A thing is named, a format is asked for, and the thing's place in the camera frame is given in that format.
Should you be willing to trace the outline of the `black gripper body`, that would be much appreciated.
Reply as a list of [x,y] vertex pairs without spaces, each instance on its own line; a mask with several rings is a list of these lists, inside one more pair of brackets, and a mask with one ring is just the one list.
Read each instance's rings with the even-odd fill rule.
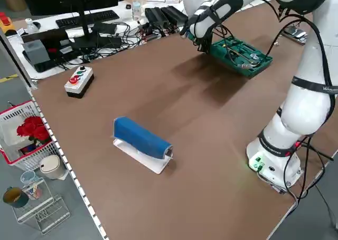
[[200,38],[200,39],[196,38],[196,39],[195,39],[195,44],[196,44],[196,45],[202,44],[202,46],[203,46],[203,42],[204,42],[204,40],[206,40],[206,39],[211,39],[211,44],[212,44],[212,38],[213,38],[213,31],[211,31],[210,33],[208,33],[208,34],[207,34],[206,36],[204,36],[203,38]]

